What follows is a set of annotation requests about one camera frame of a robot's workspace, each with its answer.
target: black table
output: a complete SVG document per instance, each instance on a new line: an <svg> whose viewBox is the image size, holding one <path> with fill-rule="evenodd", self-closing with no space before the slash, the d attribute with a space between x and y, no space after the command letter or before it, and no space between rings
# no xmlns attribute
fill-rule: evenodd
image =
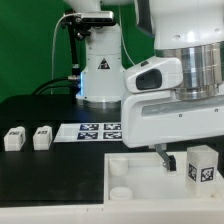
<svg viewBox="0 0 224 224"><path fill-rule="evenodd" d="M15 96L0 104L0 207L102 204L105 153L147 152L122 142L52 143L48 151L34 151L38 127L61 123L119 122L120 109L98 110L72 104L69 95ZM3 138L10 128L23 126L26 142L21 152L5 152ZM220 152L224 175L224 137L168 145L168 150L207 144Z"/></svg>

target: white cube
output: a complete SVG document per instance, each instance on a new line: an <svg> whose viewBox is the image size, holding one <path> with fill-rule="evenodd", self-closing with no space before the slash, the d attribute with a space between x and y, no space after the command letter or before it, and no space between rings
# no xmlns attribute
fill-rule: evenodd
<svg viewBox="0 0 224 224"><path fill-rule="evenodd" d="M187 150L186 186L194 197L213 197L216 192L218 153L210 147Z"/></svg>
<svg viewBox="0 0 224 224"><path fill-rule="evenodd" d="M40 127L33 136L34 150L48 150L52 141L52 128Z"/></svg>
<svg viewBox="0 0 224 224"><path fill-rule="evenodd" d="M5 151L20 151L26 141L25 128L11 128L4 137Z"/></svg>

